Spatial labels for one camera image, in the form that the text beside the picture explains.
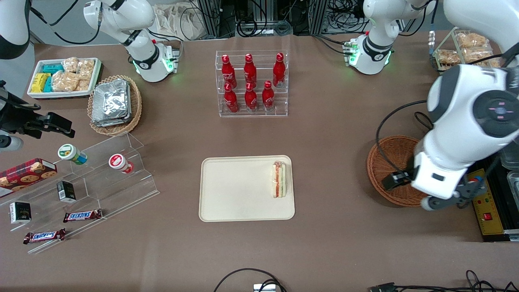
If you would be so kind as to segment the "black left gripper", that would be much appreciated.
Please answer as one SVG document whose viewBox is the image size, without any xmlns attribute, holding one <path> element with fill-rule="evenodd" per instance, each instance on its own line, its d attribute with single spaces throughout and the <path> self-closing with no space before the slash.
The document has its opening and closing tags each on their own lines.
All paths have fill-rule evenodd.
<svg viewBox="0 0 519 292">
<path fill-rule="evenodd" d="M 391 191 L 396 187 L 410 184 L 415 179 L 414 169 L 405 169 L 402 171 L 396 171 L 382 179 L 381 183 L 385 190 Z"/>
</svg>

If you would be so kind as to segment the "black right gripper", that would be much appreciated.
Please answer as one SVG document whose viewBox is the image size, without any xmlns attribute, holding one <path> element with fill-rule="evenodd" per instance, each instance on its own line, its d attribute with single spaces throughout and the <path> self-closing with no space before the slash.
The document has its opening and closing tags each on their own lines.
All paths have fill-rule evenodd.
<svg viewBox="0 0 519 292">
<path fill-rule="evenodd" d="M 40 109 L 40 105 L 31 105 L 12 94 L 1 94 L 1 130 L 31 137 L 40 137 L 43 131 L 75 137 L 72 121 L 53 112 L 38 114 Z"/>
</svg>

